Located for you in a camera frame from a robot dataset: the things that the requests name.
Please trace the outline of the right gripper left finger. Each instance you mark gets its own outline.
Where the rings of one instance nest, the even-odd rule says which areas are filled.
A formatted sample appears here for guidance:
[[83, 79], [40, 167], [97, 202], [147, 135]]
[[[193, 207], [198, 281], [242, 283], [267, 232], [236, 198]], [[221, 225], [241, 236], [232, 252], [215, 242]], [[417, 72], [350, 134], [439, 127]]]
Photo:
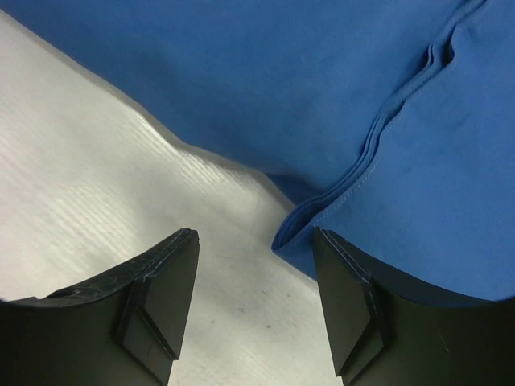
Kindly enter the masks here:
[[2, 302], [2, 384], [167, 384], [198, 260], [198, 233], [183, 228], [45, 298]]

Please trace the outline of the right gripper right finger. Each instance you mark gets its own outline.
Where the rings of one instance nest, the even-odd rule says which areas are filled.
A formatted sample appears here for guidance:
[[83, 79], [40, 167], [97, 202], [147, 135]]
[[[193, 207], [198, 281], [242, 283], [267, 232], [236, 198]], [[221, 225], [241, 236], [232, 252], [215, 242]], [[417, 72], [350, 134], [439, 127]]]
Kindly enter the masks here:
[[336, 374], [346, 385], [511, 385], [514, 300], [419, 280], [319, 228], [315, 270]]

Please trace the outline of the blue surgical wrap cloth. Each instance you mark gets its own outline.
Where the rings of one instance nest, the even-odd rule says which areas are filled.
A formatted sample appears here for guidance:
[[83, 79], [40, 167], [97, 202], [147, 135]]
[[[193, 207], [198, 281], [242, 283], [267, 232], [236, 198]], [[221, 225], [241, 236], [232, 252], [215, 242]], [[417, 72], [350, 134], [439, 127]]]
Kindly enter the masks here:
[[189, 145], [295, 209], [273, 250], [313, 274], [332, 230], [460, 294], [514, 294], [511, 1], [4, 1]]

